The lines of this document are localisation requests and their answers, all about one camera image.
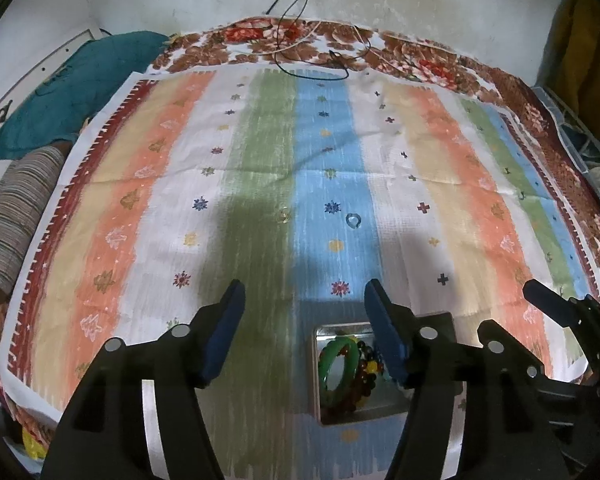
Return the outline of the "grey striped pillow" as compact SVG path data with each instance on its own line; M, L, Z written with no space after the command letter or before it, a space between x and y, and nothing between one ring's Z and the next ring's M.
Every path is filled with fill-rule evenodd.
M72 148L58 141L15 160L0 181L0 304L8 301L24 256Z

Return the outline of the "teal pillow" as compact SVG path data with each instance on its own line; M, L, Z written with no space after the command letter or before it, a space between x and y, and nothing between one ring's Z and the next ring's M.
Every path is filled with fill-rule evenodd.
M158 32L127 32L84 44L39 84L0 129L0 160L20 159L54 142L76 142L134 73L143 73L166 47Z

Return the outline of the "floral red brown bedsheet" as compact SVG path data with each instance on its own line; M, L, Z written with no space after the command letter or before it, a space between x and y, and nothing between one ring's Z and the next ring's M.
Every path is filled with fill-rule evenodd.
M548 163L548 171L556 178L558 190L574 210L573 223L582 232L581 243L592 252L588 268L600 272L600 208L571 165L558 139L554 117L518 78L437 44L411 40L390 32L338 23L250 18L211 32L172 39L155 62L143 73L132 73L117 92L135 76L156 78L233 65L275 68L289 76L302 70L329 72L341 77L372 72L402 82L438 84L484 104L508 108L539 143L540 153ZM94 117L84 120L73 148L82 134L94 125L108 103ZM600 300L600 290L592 295ZM0 345L10 301L0 307ZM56 422L41 422L15 404L7 394L1 377L0 398L17 422L31 431L41 443L50 443Z

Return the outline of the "yellow brown hanging cloth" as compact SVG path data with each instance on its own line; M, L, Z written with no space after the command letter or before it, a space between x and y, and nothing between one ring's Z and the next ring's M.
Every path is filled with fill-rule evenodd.
M600 141L600 2L564 0L547 47L547 87Z

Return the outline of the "metal jewelry tin box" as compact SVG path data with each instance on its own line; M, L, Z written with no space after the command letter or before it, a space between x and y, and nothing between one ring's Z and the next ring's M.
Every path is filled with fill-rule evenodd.
M351 337L358 343L360 362L349 392L340 402L325 406L318 386L318 356L326 344L338 336ZM318 326L310 348L313 411L321 425L356 424L407 412L411 395L390 376L369 322Z

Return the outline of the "striped colourful woven cloth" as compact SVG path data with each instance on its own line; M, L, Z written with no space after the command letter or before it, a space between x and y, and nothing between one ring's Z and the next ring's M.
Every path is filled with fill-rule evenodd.
M317 326L361 321L376 278L418 314L450 312L465 344L498 321L570 382L586 367L577 341L521 289L598 293L573 220L521 120L438 84L252 65L135 76L65 164L9 305L0 377L58 422L108 338L154 340L239 280L244 316L199 398L224 474L376 474L404 416L318 422Z

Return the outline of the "green jade bangle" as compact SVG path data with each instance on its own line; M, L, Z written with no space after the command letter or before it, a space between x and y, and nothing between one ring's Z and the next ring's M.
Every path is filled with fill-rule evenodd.
M340 402L349 392L359 362L358 343L351 337L338 336L326 344L317 364L320 399L325 406Z

